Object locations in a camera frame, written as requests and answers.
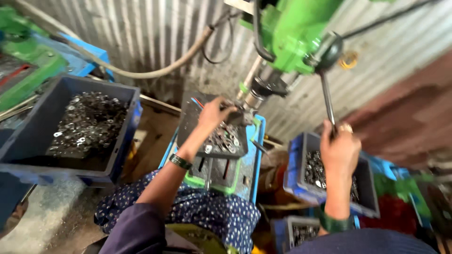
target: dark blue sleeve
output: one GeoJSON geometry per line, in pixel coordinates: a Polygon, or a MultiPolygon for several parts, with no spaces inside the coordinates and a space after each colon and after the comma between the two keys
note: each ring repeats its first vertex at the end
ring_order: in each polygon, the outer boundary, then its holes
{"type": "Polygon", "coordinates": [[[124,210],[99,254],[162,253],[166,246],[165,223],[146,203],[124,210]]]}
{"type": "Polygon", "coordinates": [[[436,254],[410,235],[392,230],[360,229],[319,236],[293,248],[289,254],[436,254]]]}

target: gray plastic bin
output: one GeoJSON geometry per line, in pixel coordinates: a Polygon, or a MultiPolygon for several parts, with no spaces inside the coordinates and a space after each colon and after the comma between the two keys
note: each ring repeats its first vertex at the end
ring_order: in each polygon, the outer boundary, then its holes
{"type": "MultiPolygon", "coordinates": [[[[316,133],[305,132],[303,133],[303,147],[299,153],[301,163],[299,164],[300,169],[298,171],[297,185],[320,199],[324,199],[326,198],[325,190],[305,182],[306,154],[313,151],[320,151],[320,136],[316,133]]],[[[373,172],[367,159],[361,156],[359,157],[358,165],[353,175],[356,177],[359,201],[350,204],[352,213],[363,214],[367,217],[380,217],[377,193],[375,192],[373,182],[373,172]]]]}
{"type": "Polygon", "coordinates": [[[72,75],[61,75],[50,82],[50,87],[24,123],[1,148],[0,171],[9,172],[23,182],[30,183],[52,183],[55,177],[79,177],[88,185],[98,187],[115,183],[140,121],[139,88],[72,75]],[[102,92],[129,103],[116,142],[103,153],[85,159],[60,159],[45,155],[71,98],[91,91],[102,92]]]}
{"type": "Polygon", "coordinates": [[[320,227],[320,220],[312,217],[288,216],[286,217],[286,252],[295,247],[295,240],[293,238],[293,226],[313,226],[320,227]]]}

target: red cloth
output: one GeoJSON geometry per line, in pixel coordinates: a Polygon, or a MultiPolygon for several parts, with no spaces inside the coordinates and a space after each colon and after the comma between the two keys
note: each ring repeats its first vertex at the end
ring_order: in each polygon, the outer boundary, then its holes
{"type": "Polygon", "coordinates": [[[395,230],[400,233],[415,235],[417,216],[411,204],[391,195],[378,198],[380,219],[360,217],[361,228],[381,228],[395,230]]]}

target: corrugated metal sheet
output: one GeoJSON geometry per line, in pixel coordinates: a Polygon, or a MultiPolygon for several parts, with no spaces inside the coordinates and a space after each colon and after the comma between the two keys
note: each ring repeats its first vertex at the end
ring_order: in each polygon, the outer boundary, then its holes
{"type": "MultiPolygon", "coordinates": [[[[85,41],[108,50],[111,62],[129,71],[157,70],[187,52],[206,24],[229,6],[221,0],[28,0],[60,20],[85,41]]],[[[382,15],[414,3],[398,0],[378,3],[346,0],[329,29],[344,33],[382,15]]],[[[358,65],[339,67],[329,74],[337,117],[343,117],[388,89],[396,81],[437,58],[452,45],[452,1],[426,6],[414,14],[387,23],[346,42],[359,54],[358,65]]],[[[184,89],[234,95],[256,58],[252,33],[234,24],[231,58],[211,65],[198,54],[173,75],[154,80],[118,77],[127,85],[170,103],[181,99],[184,89]]],[[[229,30],[215,32],[207,52],[221,58],[228,47],[229,30]]],[[[286,98],[271,98],[260,114],[268,121],[268,133],[289,140],[301,131],[313,130],[326,117],[320,79],[299,77],[286,98]]]]}

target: bracelet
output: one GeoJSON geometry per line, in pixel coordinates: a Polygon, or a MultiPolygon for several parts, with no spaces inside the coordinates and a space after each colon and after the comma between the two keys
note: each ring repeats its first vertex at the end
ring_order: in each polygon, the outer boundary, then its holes
{"type": "Polygon", "coordinates": [[[193,166],[193,164],[189,163],[185,159],[180,158],[176,154],[171,155],[169,161],[171,161],[174,165],[179,166],[185,170],[190,170],[190,168],[192,168],[193,166]]]}
{"type": "Polygon", "coordinates": [[[320,225],[329,233],[339,233],[353,228],[350,218],[336,220],[325,213],[325,203],[320,205],[320,225]]]}

